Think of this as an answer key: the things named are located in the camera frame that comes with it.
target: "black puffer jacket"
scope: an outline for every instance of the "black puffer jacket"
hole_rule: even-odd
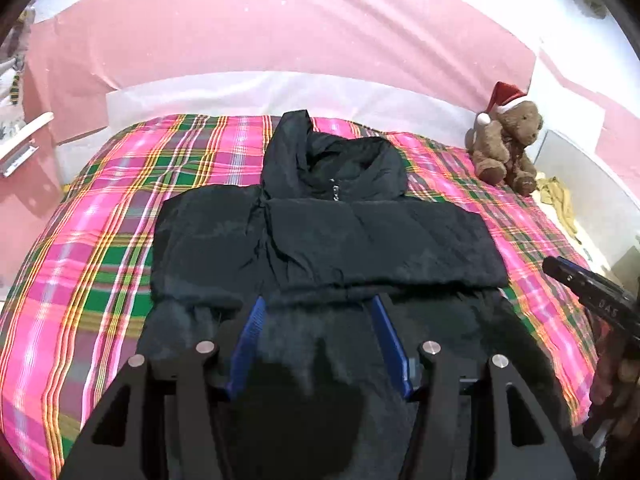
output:
[[[497,288],[507,274],[482,219],[405,191],[387,140],[317,133],[298,111],[281,118],[260,186],[163,204],[139,352],[174,355],[257,296],[268,305],[227,425],[239,479],[397,477],[415,407],[392,389],[359,303],[379,292],[402,307],[408,348],[433,339],[479,362],[502,352],[566,424],[548,359]]]

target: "pink wall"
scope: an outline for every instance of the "pink wall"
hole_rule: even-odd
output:
[[[606,95],[565,78],[544,51],[540,52],[540,57],[560,84],[604,109],[604,125],[596,155],[618,174],[635,196],[640,197],[640,118]]]
[[[35,94],[27,72],[24,91]],[[42,104],[31,98],[24,105],[27,121],[40,114]],[[0,176],[0,297],[7,292],[27,255],[60,203],[54,142],[48,126],[33,136],[38,151],[8,178]]]
[[[176,76],[322,73],[481,110],[497,80],[528,87],[534,61],[461,0],[81,0],[29,52],[57,142],[106,126],[107,92]]]

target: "pink plaid blanket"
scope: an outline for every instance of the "pink plaid blanket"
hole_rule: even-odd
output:
[[[114,137],[77,177],[25,260],[0,317],[0,427],[37,480],[55,478],[74,439],[134,353],[149,297],[158,210],[205,184],[257,184],[278,118],[177,115]],[[316,129],[385,136],[410,192],[482,215],[507,265],[504,290],[556,371],[574,423],[586,416],[596,361],[583,310],[541,270],[547,255],[583,263],[532,199],[475,179],[464,150],[343,120]]]

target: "metal bolt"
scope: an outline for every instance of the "metal bolt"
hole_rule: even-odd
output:
[[[436,355],[440,350],[442,350],[442,347],[435,341],[425,341],[422,343],[422,349],[427,352],[427,354]]]
[[[135,354],[127,360],[127,363],[129,363],[131,368],[138,368],[145,363],[145,357],[141,354]]]
[[[491,358],[491,362],[498,368],[506,368],[509,365],[509,360],[502,354],[496,354]]]
[[[216,348],[215,343],[212,341],[200,341],[196,345],[196,351],[201,354],[210,354]]]

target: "human hand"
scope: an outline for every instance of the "human hand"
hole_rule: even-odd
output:
[[[623,406],[611,434],[626,439],[640,419],[640,357],[625,354],[626,338],[610,330],[596,343],[600,356],[590,390],[595,406]]]

